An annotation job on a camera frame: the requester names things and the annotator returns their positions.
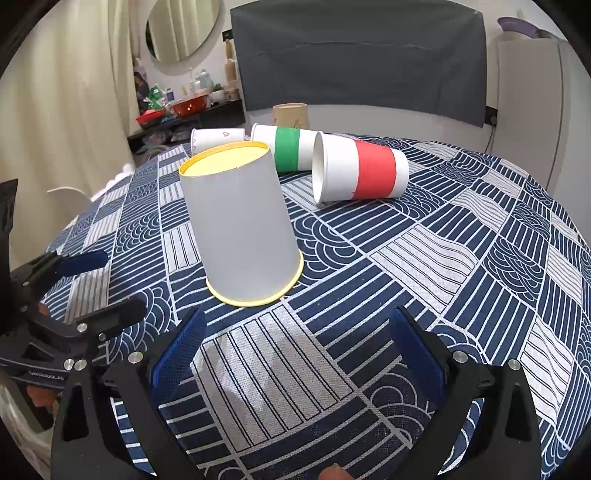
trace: white paper cup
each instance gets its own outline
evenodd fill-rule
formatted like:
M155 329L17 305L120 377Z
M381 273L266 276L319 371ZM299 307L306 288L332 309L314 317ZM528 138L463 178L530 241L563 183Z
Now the white paper cup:
M282 297L300 278L298 249L269 147L221 145L179 169L206 284L239 307Z
M279 173L311 170L313 159L324 156L322 136L312 130L254 124L251 140L271 147Z
M316 203L400 197L408 185L408 160L400 150L322 134L323 161L314 159Z
M193 128L191 132L191 156L227 143L245 139L243 128Z

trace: patterned tablecloth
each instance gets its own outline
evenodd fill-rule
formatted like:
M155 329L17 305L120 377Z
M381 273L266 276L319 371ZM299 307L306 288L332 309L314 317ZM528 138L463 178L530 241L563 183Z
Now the patterned tablecloth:
M433 408L407 379L387 317L405 305L481 362L518 358L538 411L547 476L591 411L591 255L564 209L508 161L450 145L363 137L403 150L400 199L317 207L308 174L281 177L306 266L272 305L236 308L205 285L177 147L120 181L50 245L104 249L108 265L61 280L45 302L66 322L139 295L142 323L102 348L145 350L199 305L209 321L192 372L160 407L209 479L315 479L333 462L357 479L390 476ZM137 467L152 471L121 402ZM475 401L445 463L473 432Z

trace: green band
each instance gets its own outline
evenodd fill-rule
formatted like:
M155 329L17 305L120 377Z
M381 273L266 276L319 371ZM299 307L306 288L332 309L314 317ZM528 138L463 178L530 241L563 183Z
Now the green band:
M279 173L297 171L300 129L277 127L275 133L275 168Z

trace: red basket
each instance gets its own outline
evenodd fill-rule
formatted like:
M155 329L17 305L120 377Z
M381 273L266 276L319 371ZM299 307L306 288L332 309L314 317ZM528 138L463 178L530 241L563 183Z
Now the red basket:
M207 108L208 93L198 93L186 100L179 100L172 104L173 110L178 116L188 116Z
M140 115L138 118L135 119L135 121L138 122L142 128L146 128L159 123L160 119L163 116L164 110L156 110L154 112L144 113L143 115Z

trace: gray cloth cover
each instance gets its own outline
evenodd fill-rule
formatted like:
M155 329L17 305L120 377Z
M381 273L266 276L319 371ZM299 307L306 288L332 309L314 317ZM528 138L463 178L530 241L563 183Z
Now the gray cloth cover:
M230 11L246 109L373 105L481 127L482 13L446 0L262 0Z

